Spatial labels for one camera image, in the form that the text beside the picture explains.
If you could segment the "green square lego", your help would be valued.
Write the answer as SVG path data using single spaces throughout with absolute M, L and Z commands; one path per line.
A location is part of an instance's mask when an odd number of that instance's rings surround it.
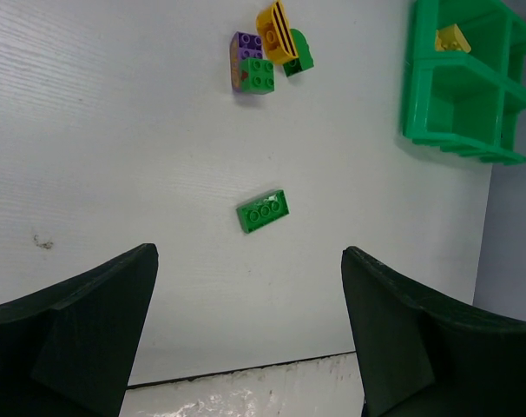
M 229 57 L 235 93 L 265 95 L 274 92 L 274 66 L 263 56 L 260 36 L 235 32 L 229 45 Z

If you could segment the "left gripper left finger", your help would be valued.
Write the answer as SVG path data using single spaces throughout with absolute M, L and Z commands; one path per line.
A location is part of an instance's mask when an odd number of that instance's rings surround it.
M 157 271 L 144 243 L 0 304 L 0 416 L 118 415 Z

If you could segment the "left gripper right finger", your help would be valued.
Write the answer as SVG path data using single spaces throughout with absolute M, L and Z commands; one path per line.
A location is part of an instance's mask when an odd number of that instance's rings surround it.
M 360 248 L 342 283 L 365 416 L 526 416 L 526 321 L 460 302 Z

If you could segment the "green two-by-four lego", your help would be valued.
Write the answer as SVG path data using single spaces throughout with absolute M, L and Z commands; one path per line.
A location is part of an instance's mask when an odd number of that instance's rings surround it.
M 236 208 L 242 231 L 249 235 L 290 214 L 283 189 L 259 195 Z

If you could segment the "yellow striped slope lego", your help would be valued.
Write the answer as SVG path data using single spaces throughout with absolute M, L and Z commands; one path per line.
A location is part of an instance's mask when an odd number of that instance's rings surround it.
M 256 29 L 262 40 L 267 58 L 282 65 L 299 57 L 284 4 L 274 1 L 256 17 Z

